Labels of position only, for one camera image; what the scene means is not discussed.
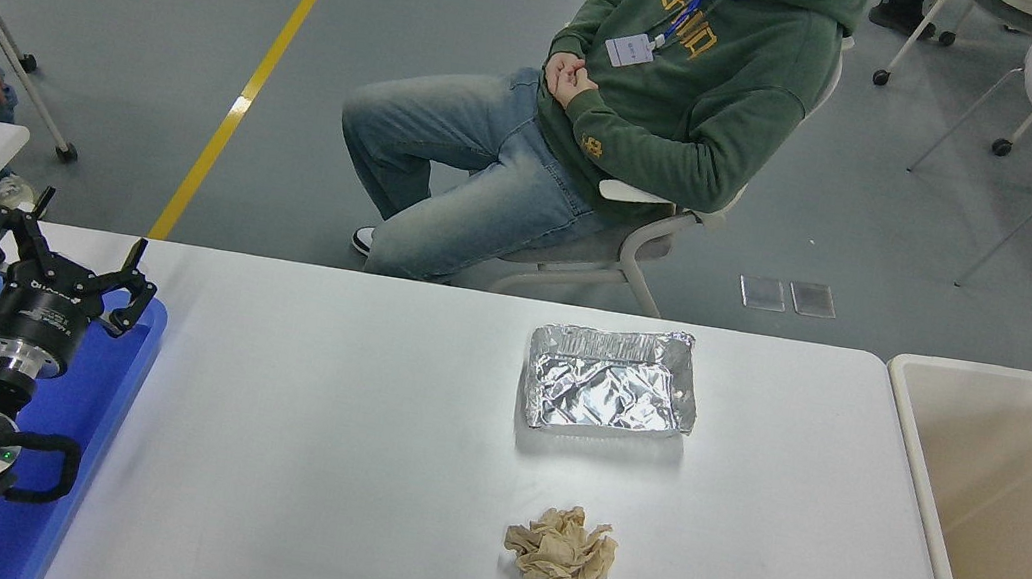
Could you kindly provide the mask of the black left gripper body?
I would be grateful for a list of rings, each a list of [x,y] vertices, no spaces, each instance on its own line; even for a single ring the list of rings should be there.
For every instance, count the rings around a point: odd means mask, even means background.
[[[35,280],[10,282],[0,291],[0,355],[30,351],[44,366],[68,368],[105,308],[98,295],[64,295]]]

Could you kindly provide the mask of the person's right hand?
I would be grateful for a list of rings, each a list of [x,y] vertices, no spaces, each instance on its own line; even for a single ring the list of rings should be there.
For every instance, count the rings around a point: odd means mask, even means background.
[[[552,97],[560,97],[559,92],[566,87],[573,87],[576,71],[585,66],[581,56],[569,51],[553,52],[545,60],[543,77],[546,88]]]

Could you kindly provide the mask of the person's left hand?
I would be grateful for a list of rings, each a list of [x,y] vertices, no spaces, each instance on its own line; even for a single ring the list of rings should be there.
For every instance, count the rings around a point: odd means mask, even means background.
[[[599,90],[599,85],[590,78],[587,69],[580,67],[571,71],[562,71],[558,75],[556,92],[552,95],[560,103],[560,106],[565,107],[565,111],[567,111],[570,104],[574,103],[576,97],[584,95],[585,92],[588,93],[590,90]]]

